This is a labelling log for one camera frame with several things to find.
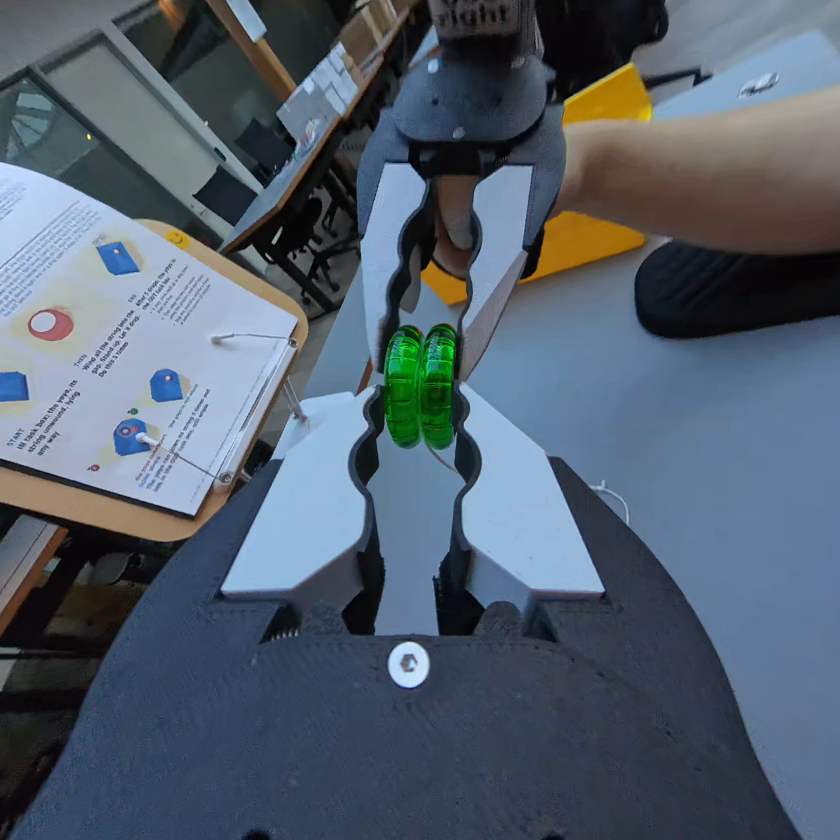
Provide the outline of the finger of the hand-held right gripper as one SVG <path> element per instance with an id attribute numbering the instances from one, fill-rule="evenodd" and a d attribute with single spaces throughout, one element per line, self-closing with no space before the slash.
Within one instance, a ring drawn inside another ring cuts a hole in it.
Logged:
<path id="1" fill-rule="evenodd" d="M 528 254 L 524 248 L 531 165 L 504 165 L 480 181 L 472 216 L 479 241 L 468 269 L 469 296 L 459 326 L 457 378 L 468 380 L 487 351 Z"/>
<path id="2" fill-rule="evenodd" d="M 385 164 L 361 242 L 365 326 L 378 374 L 401 313 L 417 307 L 421 272 L 434 246 L 433 197 L 410 164 Z"/>

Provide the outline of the black textured pad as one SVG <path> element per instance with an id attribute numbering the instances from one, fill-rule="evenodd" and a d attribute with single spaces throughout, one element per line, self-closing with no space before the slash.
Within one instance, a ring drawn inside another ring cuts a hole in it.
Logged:
<path id="1" fill-rule="evenodd" d="M 637 320 L 698 340 L 837 317 L 839 254 L 745 255 L 669 242 L 637 269 Z"/>

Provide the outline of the person's right forearm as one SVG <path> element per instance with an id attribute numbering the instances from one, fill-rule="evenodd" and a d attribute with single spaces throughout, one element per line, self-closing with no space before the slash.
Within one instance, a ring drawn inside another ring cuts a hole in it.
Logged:
<path id="1" fill-rule="evenodd" d="M 666 121 L 575 122 L 552 216 L 706 249 L 839 250 L 839 88 Z"/>

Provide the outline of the instruction sheet on wooden stand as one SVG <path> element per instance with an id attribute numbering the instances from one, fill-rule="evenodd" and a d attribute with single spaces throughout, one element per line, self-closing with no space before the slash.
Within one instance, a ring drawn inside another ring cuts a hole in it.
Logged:
<path id="1" fill-rule="evenodd" d="M 182 249 L 250 294 L 295 315 L 298 324 L 292 337 L 297 341 L 298 350 L 302 350 L 308 337 L 308 320 L 300 304 L 267 280 L 216 253 L 192 236 L 187 237 Z M 226 505 L 233 488 L 234 484 L 229 484 L 213 490 L 193 518 L 181 518 L 168 511 L 144 507 L 133 500 L 111 498 L 86 488 L 1 468 L 1 502 L 5 505 L 60 523 L 66 528 L 90 526 L 154 542 L 191 538 Z"/>

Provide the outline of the black office chair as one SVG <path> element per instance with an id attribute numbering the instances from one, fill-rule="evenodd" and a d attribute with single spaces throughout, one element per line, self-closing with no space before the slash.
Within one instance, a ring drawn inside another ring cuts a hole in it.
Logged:
<path id="1" fill-rule="evenodd" d="M 304 306 L 314 303 L 324 313 L 330 313 L 338 310 L 341 302 L 331 299 L 317 280 L 325 280 L 332 292 L 340 291 L 340 284 L 329 273 L 330 259 L 351 252 L 359 256 L 361 250 L 357 234 L 340 238 L 326 248 L 316 248 L 323 243 L 316 231 L 322 210 L 320 198 L 309 198 L 297 213 L 285 220 L 272 219 L 262 227 L 252 245 L 266 262 L 278 266 L 297 284 Z"/>

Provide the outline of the white stand base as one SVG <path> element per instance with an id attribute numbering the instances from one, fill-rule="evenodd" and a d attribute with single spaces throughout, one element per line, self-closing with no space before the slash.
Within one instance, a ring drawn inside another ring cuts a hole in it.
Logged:
<path id="1" fill-rule="evenodd" d="M 270 460 L 282 460 L 301 441 L 322 426 L 345 414 L 355 402 L 355 395 L 339 392 L 304 399 L 292 414 L 281 433 Z"/>

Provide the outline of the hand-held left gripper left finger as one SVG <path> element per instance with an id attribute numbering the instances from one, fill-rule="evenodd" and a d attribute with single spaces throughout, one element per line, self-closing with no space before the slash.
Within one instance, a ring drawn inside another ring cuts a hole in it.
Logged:
<path id="1" fill-rule="evenodd" d="M 372 544 L 366 483 L 378 468 L 381 389 L 301 441 L 280 467 L 220 592 L 227 599 L 351 602 L 363 591 L 360 556 Z"/>

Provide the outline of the wooden post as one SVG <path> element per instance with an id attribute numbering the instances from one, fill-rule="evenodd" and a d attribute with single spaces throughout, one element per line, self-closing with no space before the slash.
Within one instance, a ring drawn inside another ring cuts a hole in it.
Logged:
<path id="1" fill-rule="evenodd" d="M 252 3 L 208 1 L 207 4 L 278 101 L 288 100 L 298 85 L 267 43 L 266 25 Z"/>

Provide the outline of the clear plastic packs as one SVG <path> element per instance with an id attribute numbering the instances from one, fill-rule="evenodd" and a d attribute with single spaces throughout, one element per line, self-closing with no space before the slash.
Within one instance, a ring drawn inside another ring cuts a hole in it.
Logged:
<path id="1" fill-rule="evenodd" d="M 278 120 L 294 141 L 301 141 L 309 124 L 322 130 L 346 116 L 362 81 L 359 68 L 339 41 L 280 106 Z"/>

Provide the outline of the long wood-edged desk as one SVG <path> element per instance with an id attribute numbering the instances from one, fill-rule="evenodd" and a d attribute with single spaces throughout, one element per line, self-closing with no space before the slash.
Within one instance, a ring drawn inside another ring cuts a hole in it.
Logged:
<path id="1" fill-rule="evenodd" d="M 279 215 L 290 204 L 295 195 L 301 191 L 301 185 L 307 177 L 314 173 L 319 157 L 323 156 L 327 149 L 333 150 L 341 142 L 347 130 L 351 129 L 357 117 L 362 114 L 362 103 L 371 98 L 371 91 L 377 77 L 382 72 L 385 60 L 392 50 L 392 45 L 395 43 L 397 36 L 403 32 L 414 9 L 420 4 L 419 1 L 407 2 L 407 5 L 395 18 L 394 25 L 377 45 L 373 59 L 369 63 L 369 68 L 361 77 L 360 88 L 348 106 L 346 113 L 338 115 L 322 129 L 318 129 L 310 146 L 300 152 L 272 179 L 262 192 L 257 194 L 233 230 L 217 248 L 218 254 L 226 255 L 237 250 L 256 231 Z"/>

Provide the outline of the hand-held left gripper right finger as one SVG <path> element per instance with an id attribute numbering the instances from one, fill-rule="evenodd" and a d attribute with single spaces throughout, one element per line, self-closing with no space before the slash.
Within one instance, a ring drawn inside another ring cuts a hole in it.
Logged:
<path id="1" fill-rule="evenodd" d="M 449 561 L 457 591 L 482 607 L 596 601 L 605 586 L 550 457 L 464 383 L 453 394 L 455 499 Z"/>

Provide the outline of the printed instruction sheet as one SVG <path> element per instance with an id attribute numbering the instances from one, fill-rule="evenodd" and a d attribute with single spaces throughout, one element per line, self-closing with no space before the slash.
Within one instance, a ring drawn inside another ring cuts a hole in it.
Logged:
<path id="1" fill-rule="evenodd" d="M 298 318 L 146 226 L 2 163 L 2 464 L 193 518 Z"/>

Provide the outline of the green transparent yoyo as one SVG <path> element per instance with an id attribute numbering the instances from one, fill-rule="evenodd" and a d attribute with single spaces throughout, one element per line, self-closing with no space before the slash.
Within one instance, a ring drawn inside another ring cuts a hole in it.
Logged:
<path id="1" fill-rule="evenodd" d="M 446 323 L 427 334 L 412 325 L 393 334 L 385 357 L 383 401 L 397 447 L 425 444 L 443 451 L 452 445 L 456 343 L 456 332 Z"/>

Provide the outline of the stack of cardboard boxes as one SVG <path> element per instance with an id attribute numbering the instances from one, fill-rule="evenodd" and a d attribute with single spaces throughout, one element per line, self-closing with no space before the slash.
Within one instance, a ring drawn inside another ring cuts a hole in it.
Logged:
<path id="1" fill-rule="evenodd" d="M 339 42 L 349 60 L 361 70 L 383 56 L 415 4 L 414 1 L 357 2 L 349 21 L 339 32 Z"/>

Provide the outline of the person's right hand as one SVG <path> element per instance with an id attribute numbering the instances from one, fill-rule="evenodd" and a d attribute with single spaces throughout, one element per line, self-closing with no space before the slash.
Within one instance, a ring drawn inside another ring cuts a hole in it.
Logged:
<path id="1" fill-rule="evenodd" d="M 466 280 L 476 239 L 472 229 L 472 205 L 479 178 L 473 175 L 441 175 L 434 179 L 435 247 L 433 260 L 445 273 Z"/>

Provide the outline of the clear acrylic ledge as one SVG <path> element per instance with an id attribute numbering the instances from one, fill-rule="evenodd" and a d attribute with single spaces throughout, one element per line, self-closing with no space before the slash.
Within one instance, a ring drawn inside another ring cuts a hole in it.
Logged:
<path id="1" fill-rule="evenodd" d="M 259 388 L 253 401 L 246 406 L 248 409 L 226 456 L 218 467 L 213 481 L 213 491 L 221 491 L 231 487 L 243 464 L 248 458 L 253 440 L 259 434 L 266 415 L 274 404 L 278 391 L 286 381 L 287 373 L 299 350 L 299 341 L 291 335 L 271 335 L 254 332 L 223 332 L 210 337 L 214 345 L 222 345 L 236 339 L 261 339 L 275 342 L 272 355 L 266 369 L 258 382 Z"/>

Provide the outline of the yellow box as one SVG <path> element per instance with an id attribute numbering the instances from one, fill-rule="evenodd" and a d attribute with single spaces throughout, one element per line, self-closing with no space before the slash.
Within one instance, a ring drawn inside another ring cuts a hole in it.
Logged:
<path id="1" fill-rule="evenodd" d="M 616 120 L 649 122 L 653 104 L 633 62 L 618 68 L 568 98 L 563 108 L 563 129 L 575 123 Z M 521 283 L 624 254 L 644 245 L 645 236 L 630 227 L 579 213 L 562 213 L 545 225 L 537 268 Z M 466 283 L 434 262 L 422 272 L 423 283 L 446 305 L 467 300 Z"/>

